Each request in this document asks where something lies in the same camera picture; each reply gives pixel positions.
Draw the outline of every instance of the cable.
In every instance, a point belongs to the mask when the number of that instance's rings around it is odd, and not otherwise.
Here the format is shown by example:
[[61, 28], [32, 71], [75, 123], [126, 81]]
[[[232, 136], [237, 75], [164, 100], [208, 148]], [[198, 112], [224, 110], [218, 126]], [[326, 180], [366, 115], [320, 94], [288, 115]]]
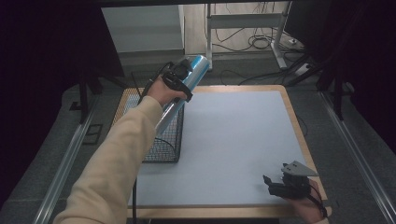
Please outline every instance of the cable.
[[239, 73], [237, 73], [237, 72], [235, 72], [235, 71], [232, 71], [232, 70], [228, 70], [228, 69], [227, 69], [227, 70], [222, 70], [222, 71], [220, 72], [219, 76], [220, 76], [221, 84], [223, 84], [224, 86], [227, 86], [227, 84], [225, 84], [225, 83], [223, 82], [223, 80], [222, 80], [222, 75], [223, 75], [224, 73], [226, 73], [226, 72], [236, 74], [237, 76], [242, 77], [242, 78], [248, 78], [248, 77], [244, 77], [244, 76], [242, 76], [241, 74], [239, 74]]
[[290, 54], [290, 53], [301, 53], [301, 52], [299, 52], [299, 51], [296, 51], [296, 52], [293, 52], [293, 51], [287, 51], [287, 52], [284, 52], [284, 54], [283, 54], [283, 58], [284, 59], [286, 59], [286, 60], [288, 60], [289, 62], [292, 62], [292, 63], [295, 63], [295, 62], [297, 62], [297, 60], [292, 60], [292, 59], [290, 59], [287, 55], [288, 54]]
[[142, 102], [143, 97], [145, 97], [145, 96], [148, 94], [149, 88], [150, 88], [151, 85], [154, 83], [155, 79], [157, 79], [157, 77], [163, 72], [163, 69], [164, 69], [166, 66], [171, 66], [171, 65], [172, 65], [172, 62], [166, 63], [163, 67], [161, 67], [161, 68], [157, 71], [157, 73], [156, 73], [153, 77], [151, 77], [151, 78], [148, 80], [148, 83], [146, 84], [145, 89], [143, 89], [143, 92], [142, 92], [142, 94], [140, 95], [139, 101], [137, 102], [138, 105], [140, 104], [140, 102]]
[[134, 224], [137, 224], [137, 214], [136, 214], [136, 190], [137, 188], [137, 177], [134, 180], [134, 187], [132, 189], [132, 220]]
[[207, 34], [206, 34], [206, 19], [207, 19], [207, 15], [206, 15], [206, 4], [204, 4], [204, 33], [205, 33], [205, 39], [207, 39]]
[[172, 146], [172, 144], [170, 144], [168, 141], [166, 141], [166, 140], [163, 140], [163, 139], [161, 139], [161, 138], [158, 138], [158, 137], [156, 137], [155, 138], [155, 140], [159, 140], [159, 141], [162, 141], [162, 142], [164, 142], [165, 144], [167, 144], [167, 145], [169, 145], [174, 151], [175, 151], [175, 147], [174, 146]]
[[303, 136], [306, 137], [308, 135], [308, 126], [306, 125], [305, 121], [297, 114], [296, 114], [296, 118], [297, 118], [297, 121], [299, 121], [300, 126], [302, 126], [301, 123], [304, 125], [305, 133], [303, 133]]
[[323, 217], [327, 217], [327, 216], [328, 216], [327, 210], [326, 210], [326, 208], [323, 206], [323, 201], [322, 201], [322, 199], [321, 199], [320, 193], [318, 192], [317, 189], [314, 188], [314, 186], [309, 185], [309, 187], [311, 187], [311, 189], [313, 189], [313, 190], [318, 194], [318, 196], [319, 196], [319, 201], [318, 201], [316, 198], [314, 198], [312, 195], [310, 195], [310, 194], [309, 194], [308, 196], [306, 196], [306, 197], [307, 197], [309, 200], [311, 200], [311, 202], [313, 202], [313, 203], [318, 207], [318, 209], [320, 210], [320, 212], [321, 212], [321, 214], [323, 215]]
[[228, 3], [225, 4], [225, 8], [227, 9], [227, 11], [228, 11], [230, 14], [233, 14], [233, 13], [231, 13], [230, 9], [228, 9]]
[[224, 49], [227, 49], [227, 50], [230, 50], [230, 51], [234, 51], [234, 52], [238, 52], [238, 51], [244, 51], [244, 50], [247, 50], [247, 49], [250, 49], [253, 45], [250, 45], [249, 47], [247, 47], [247, 48], [245, 48], [245, 49], [229, 49], [229, 48], [227, 48], [227, 47], [224, 47], [224, 46], [222, 46], [222, 45], [218, 45], [218, 44], [212, 44], [213, 46], [217, 46], [217, 47], [221, 47], [221, 48], [224, 48]]
[[247, 79], [245, 79], [245, 80], [239, 82], [239, 83], [238, 83], [238, 86], [244, 84], [244, 83], [247, 82], [247, 81], [250, 81], [250, 80], [253, 80], [253, 79], [257, 79], [257, 78], [259, 78], [259, 77], [264, 77], [264, 78], [261, 79], [261, 80], [265, 80], [265, 79], [267, 79], [267, 78], [277, 77], [278, 75], [281, 75], [282, 73], [284, 73], [284, 71], [276, 72], [276, 73], [269, 73], [269, 74], [264, 74], [264, 75], [258, 75], [258, 76], [255, 76], [255, 77], [249, 77], [249, 78], [247, 78]]
[[[267, 42], [267, 45], [264, 46], [264, 47], [258, 47], [258, 46], [255, 45], [256, 42], [258, 42], [258, 41], [265, 41], [265, 42]], [[266, 48], [268, 48], [268, 47], [270, 46], [270, 41], [268, 40], [268, 38], [267, 38], [266, 35], [256, 35], [256, 34], [253, 34], [253, 36], [251, 36], [251, 37], [247, 40], [247, 42], [249, 43], [249, 45], [253, 46], [255, 49], [266, 49]]]
[[230, 39], [230, 38], [233, 37], [234, 35], [238, 34], [239, 32], [243, 31], [243, 30], [245, 30], [245, 28], [239, 29], [238, 31], [234, 32], [232, 35], [228, 36], [227, 38], [225, 38], [225, 39], [223, 39], [223, 40], [220, 40], [220, 38], [219, 38], [218, 29], [216, 29], [215, 32], [216, 32], [216, 37], [218, 38], [218, 41], [219, 41], [220, 43], [222, 43], [222, 42], [224, 42], [224, 41]]
[[285, 79], [288, 75], [293, 74], [296, 70], [296, 68], [299, 68], [299, 65], [301, 65], [302, 63], [306, 62], [306, 60], [308, 60], [309, 55], [308, 54], [304, 54], [303, 56], [301, 56], [298, 60], [296, 60], [289, 68], [288, 70], [286, 70], [286, 73], [283, 74], [283, 77], [279, 77], [274, 81], [274, 84], [276, 84], [281, 78], [282, 81], [279, 83], [279, 85], [284, 85]]
[[131, 72], [131, 77], [132, 77], [132, 81], [134, 82], [134, 87], [136, 88], [137, 94], [139, 95], [139, 99], [141, 99], [142, 93], [140, 92], [139, 87], [137, 86], [136, 79], [134, 79], [134, 72]]

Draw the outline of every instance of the beige sleeve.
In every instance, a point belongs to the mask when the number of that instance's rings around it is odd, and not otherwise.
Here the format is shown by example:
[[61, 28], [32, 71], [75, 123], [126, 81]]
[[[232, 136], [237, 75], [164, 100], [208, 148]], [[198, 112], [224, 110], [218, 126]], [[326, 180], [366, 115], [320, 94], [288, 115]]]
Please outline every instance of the beige sleeve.
[[54, 223], [125, 223], [127, 203], [163, 111], [146, 96], [110, 129]]
[[323, 220], [316, 222], [315, 224], [329, 224], [329, 219], [324, 218]]

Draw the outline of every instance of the gray floor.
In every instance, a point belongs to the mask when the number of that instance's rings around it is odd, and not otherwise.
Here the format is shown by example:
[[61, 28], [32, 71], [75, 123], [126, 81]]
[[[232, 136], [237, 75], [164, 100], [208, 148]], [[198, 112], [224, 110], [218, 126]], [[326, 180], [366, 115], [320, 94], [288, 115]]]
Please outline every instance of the gray floor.
[[[176, 56], [163, 55], [163, 58], [176, 58]], [[125, 63], [126, 78], [122, 80], [133, 86], [130, 78], [130, 74], [133, 72], [140, 83], [139, 85], [144, 85], [148, 77], [161, 65], [162, 63], [159, 61], [152, 60], [140, 64]], [[214, 70], [205, 75], [200, 85], [235, 85], [247, 77], [276, 71], [278, 71], [277, 64], [271, 52], [216, 55]], [[263, 76], [245, 84], [281, 84], [282, 81], [285, 82], [292, 78], [294, 75], [287, 77]], [[295, 87], [287, 88], [287, 91], [327, 192], [329, 198], [327, 204], [332, 207], [331, 220], [334, 223], [387, 223], [315, 88], [317, 78], [311, 77]], [[103, 125], [98, 144], [103, 141], [111, 125], [122, 93], [122, 89], [115, 84], [104, 79], [101, 79], [101, 82], [105, 86], [104, 93], [99, 95], [98, 108], [101, 109], [95, 111], [92, 118], [92, 124]], [[63, 107], [59, 116], [29, 170], [5, 203], [0, 214], [0, 223], [31, 223], [34, 219], [65, 149], [78, 126], [79, 112], [69, 110], [70, 105], [75, 101], [78, 101], [77, 87], [64, 93]], [[389, 197], [395, 202], [396, 177], [393, 173], [396, 168], [395, 155], [355, 110], [347, 97], [343, 99], [343, 114], [345, 124], [361, 148], [362, 154]], [[84, 141], [89, 143], [91, 138], [87, 136]], [[84, 164], [96, 150], [98, 144], [82, 145], [80, 148], [50, 220], [64, 209], [65, 199], [72, 184], [78, 178]], [[229, 220], [229, 222], [264, 223], [264, 220], [238, 219]], [[279, 222], [283, 224], [302, 223], [299, 218], [282, 218]]]

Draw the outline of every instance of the white tabletop surface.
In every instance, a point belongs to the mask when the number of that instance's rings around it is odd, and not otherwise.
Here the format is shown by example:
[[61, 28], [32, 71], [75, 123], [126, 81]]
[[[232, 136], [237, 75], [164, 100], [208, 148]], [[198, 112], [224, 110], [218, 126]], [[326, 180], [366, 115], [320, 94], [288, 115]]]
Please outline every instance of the white tabletop surface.
[[184, 113], [179, 162], [141, 166], [137, 205], [285, 203], [262, 175], [280, 183], [282, 163], [305, 161], [279, 91], [197, 92]]

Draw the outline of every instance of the black wire basket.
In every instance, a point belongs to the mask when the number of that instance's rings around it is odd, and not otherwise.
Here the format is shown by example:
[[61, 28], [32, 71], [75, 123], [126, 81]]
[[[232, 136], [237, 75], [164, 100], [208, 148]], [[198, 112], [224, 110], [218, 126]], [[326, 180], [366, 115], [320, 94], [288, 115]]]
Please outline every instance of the black wire basket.
[[[122, 117], [129, 108], [137, 106], [138, 101], [139, 94], [136, 89], [126, 89], [120, 100], [119, 109], [113, 123]], [[184, 106], [180, 108], [163, 134], [155, 138], [154, 144], [143, 162], [178, 162], [180, 158], [183, 119]]]

